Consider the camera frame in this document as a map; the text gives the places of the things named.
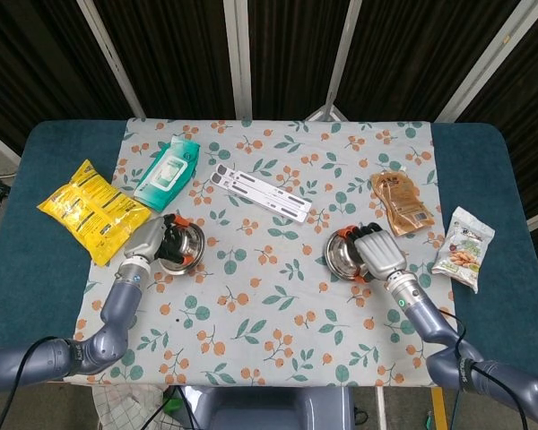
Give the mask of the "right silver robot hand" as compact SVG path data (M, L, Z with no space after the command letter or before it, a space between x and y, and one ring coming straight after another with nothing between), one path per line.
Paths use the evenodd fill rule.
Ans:
M344 247L343 259L355 267L356 278L365 282L388 280L406 269L406 258L391 234L377 223L349 226L335 232Z

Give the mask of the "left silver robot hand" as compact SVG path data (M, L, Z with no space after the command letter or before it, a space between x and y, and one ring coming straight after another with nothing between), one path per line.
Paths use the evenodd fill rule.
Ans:
M125 256L141 256L148 262L168 261L187 267L201 260L195 226L187 219L171 213L142 224L125 247Z

